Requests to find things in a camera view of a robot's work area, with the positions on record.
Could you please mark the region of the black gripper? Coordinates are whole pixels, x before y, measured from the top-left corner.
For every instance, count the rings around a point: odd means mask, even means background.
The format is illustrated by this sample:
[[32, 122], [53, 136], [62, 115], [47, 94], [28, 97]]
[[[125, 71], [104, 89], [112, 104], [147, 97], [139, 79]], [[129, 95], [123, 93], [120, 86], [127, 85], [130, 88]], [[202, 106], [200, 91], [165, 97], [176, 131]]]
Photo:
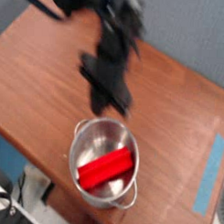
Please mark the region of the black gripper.
[[131, 93], [125, 82], [124, 61], [113, 61], [104, 57], [95, 58], [86, 52], [81, 54], [80, 72], [92, 85], [90, 88], [91, 110], [100, 116], [110, 105], [123, 117], [130, 112], [133, 102]]

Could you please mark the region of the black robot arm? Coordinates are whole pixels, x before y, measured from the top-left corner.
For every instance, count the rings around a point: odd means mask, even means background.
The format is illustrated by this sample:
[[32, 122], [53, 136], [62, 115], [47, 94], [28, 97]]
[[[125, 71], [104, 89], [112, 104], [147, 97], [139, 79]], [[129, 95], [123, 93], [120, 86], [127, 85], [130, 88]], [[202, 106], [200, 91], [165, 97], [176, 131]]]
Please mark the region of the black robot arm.
[[80, 54], [80, 73], [90, 84], [91, 110], [101, 115], [112, 106], [121, 115], [130, 111], [133, 98], [127, 88], [125, 73], [131, 51], [143, 33], [143, 0], [53, 0], [64, 13], [60, 16], [39, 0], [27, 0], [43, 14], [60, 22], [71, 14], [87, 9], [99, 18], [101, 35], [96, 54]]

